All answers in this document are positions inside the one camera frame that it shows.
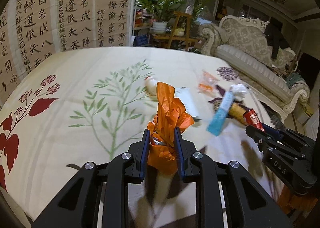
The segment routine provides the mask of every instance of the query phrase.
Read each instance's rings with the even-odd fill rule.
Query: striped sofa cushion
[[[290,90],[287,84],[252,56],[228,44],[218,46],[215,56],[225,60],[230,66],[245,73],[284,102],[291,100]]]

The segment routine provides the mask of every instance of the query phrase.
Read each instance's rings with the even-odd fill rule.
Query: black jacket
[[[269,46],[273,46],[271,58],[276,60],[279,47],[285,49],[290,47],[286,39],[283,37],[282,33],[273,24],[268,24],[266,30],[264,31],[266,35],[267,42]]]

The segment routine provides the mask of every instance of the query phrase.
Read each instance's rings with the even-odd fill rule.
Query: red leaf print
[[[7,143],[7,138],[5,137],[4,133],[1,133],[0,134],[0,150],[4,149],[6,143]]]
[[[36,100],[36,102],[32,105],[29,111],[29,115],[31,117],[38,115],[39,113],[49,108],[50,104],[57,99],[58,98],[49,98],[49,99],[40,98]]]
[[[4,121],[2,121],[1,126],[3,126],[3,130],[11,130],[11,125],[12,125],[12,112],[10,113],[9,117],[6,118]]]
[[[14,160],[17,159],[18,156],[18,145],[19,138],[17,134],[12,134],[10,138],[7,140],[7,144],[4,148],[4,155],[7,155],[7,164],[10,171],[13,167]]]
[[[2,186],[7,191],[7,188],[5,187],[5,181],[4,181],[4,169],[3,169],[3,166],[1,165],[0,165],[0,186]]]

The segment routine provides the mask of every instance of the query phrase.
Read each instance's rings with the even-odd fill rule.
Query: calligraphy scroll
[[[128,46],[132,6],[132,0],[10,0],[0,16],[0,106],[58,51]]]

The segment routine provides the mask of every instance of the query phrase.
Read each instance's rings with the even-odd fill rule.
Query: metal screw
[[[130,153],[123,153],[121,155],[122,159],[129,159],[131,157],[131,154]]]
[[[193,153],[193,157],[196,158],[196,159],[200,159],[203,157],[202,153],[201,152],[195,152]]]
[[[230,162],[230,166],[233,167],[233,168],[238,168],[240,166],[240,164],[237,161],[231,161]]]
[[[87,164],[84,165],[84,167],[86,169],[92,169],[94,167],[94,163],[93,162],[88,162]]]

